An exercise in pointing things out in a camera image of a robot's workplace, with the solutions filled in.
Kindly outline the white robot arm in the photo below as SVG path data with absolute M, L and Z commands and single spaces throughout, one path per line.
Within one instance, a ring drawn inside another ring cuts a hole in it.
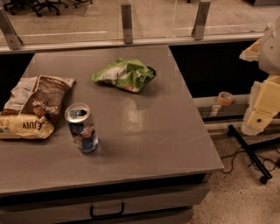
M 269 75 L 263 82 L 254 82 L 241 125 L 243 134 L 256 136 L 280 112 L 280 17 L 268 23 L 265 34 L 243 50 L 240 58 L 257 61 L 259 69 Z

